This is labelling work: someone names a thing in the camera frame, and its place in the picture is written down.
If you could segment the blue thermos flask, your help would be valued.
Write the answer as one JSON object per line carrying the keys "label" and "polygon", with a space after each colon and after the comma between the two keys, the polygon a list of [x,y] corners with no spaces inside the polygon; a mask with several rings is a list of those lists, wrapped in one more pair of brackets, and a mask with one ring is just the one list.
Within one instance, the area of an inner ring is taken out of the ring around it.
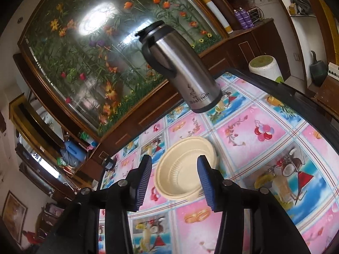
{"label": "blue thermos flask", "polygon": [[86,160],[87,153],[85,150],[77,145],[76,143],[73,143],[73,141],[66,141],[65,143],[66,150],[73,155],[77,160],[84,162]]}

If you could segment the colourful patterned tablecloth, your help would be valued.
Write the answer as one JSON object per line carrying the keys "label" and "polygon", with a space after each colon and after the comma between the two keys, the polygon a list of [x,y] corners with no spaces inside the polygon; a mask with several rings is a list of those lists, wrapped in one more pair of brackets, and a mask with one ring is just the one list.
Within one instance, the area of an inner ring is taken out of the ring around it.
{"label": "colourful patterned tablecloth", "polygon": [[[206,113],[181,104],[117,152],[105,189],[125,178],[143,155],[157,167],[181,139],[200,136],[214,146],[218,170],[243,188],[269,189],[297,226],[311,253],[334,245],[338,233],[338,153],[300,115],[249,82],[225,73],[222,102]],[[129,214],[134,253],[213,253],[221,215],[204,197],[171,201],[155,182],[143,206]]]}

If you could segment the white green trash bin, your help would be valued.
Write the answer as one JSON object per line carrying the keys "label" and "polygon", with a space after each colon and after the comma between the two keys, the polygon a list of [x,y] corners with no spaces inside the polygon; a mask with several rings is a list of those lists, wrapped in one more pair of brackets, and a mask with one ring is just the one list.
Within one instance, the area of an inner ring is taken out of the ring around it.
{"label": "white green trash bin", "polygon": [[270,55],[261,55],[252,59],[249,62],[249,71],[277,83],[284,82],[278,62]]}

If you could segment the floral glass partition panel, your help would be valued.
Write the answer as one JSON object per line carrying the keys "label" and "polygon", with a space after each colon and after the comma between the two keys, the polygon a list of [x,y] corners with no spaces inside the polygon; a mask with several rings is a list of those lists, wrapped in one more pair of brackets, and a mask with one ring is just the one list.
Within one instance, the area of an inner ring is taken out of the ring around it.
{"label": "floral glass partition panel", "polygon": [[52,96],[100,137],[164,80],[137,37],[156,21],[198,53],[222,39],[199,0],[41,0],[19,45]]}

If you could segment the small beige plastic bowl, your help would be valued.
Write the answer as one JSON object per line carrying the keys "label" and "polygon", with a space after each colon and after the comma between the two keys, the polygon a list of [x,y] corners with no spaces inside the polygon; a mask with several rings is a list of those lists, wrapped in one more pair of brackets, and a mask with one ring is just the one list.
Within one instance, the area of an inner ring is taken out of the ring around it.
{"label": "small beige plastic bowl", "polygon": [[197,171],[199,156],[205,156],[212,168],[218,163],[217,153],[203,137],[188,137],[170,147],[159,160],[154,177],[156,190],[168,200],[192,201],[201,194]]}

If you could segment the stainless steel thermos jug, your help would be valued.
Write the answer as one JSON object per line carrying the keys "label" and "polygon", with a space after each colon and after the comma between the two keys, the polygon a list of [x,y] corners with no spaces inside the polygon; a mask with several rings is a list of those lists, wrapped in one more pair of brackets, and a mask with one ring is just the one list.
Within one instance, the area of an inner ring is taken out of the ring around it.
{"label": "stainless steel thermos jug", "polygon": [[146,62],[181,94],[194,113],[217,105],[222,90],[193,48],[173,27],[157,21],[135,34]]}

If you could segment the purple bottles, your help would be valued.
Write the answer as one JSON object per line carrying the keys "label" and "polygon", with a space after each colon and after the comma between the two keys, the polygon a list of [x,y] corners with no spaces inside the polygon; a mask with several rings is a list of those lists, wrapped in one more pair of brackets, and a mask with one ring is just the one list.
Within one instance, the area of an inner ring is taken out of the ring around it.
{"label": "purple bottles", "polygon": [[245,9],[241,7],[238,10],[234,9],[234,16],[238,19],[242,29],[250,29],[254,27],[249,13]]}

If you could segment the small black jar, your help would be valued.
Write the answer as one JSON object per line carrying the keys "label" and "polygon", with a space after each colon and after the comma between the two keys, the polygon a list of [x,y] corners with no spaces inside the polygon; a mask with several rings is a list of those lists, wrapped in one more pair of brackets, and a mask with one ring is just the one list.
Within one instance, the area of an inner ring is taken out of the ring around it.
{"label": "small black jar", "polygon": [[116,157],[113,157],[113,158],[107,157],[103,161],[106,170],[113,169],[115,167],[116,162],[117,162]]}

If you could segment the framed wall picture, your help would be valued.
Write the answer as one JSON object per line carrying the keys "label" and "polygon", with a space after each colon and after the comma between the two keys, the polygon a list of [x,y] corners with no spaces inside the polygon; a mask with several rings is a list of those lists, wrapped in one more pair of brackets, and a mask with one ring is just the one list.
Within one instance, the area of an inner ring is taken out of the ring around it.
{"label": "framed wall picture", "polygon": [[28,208],[8,191],[2,210],[2,220],[18,245],[21,245],[22,230]]}

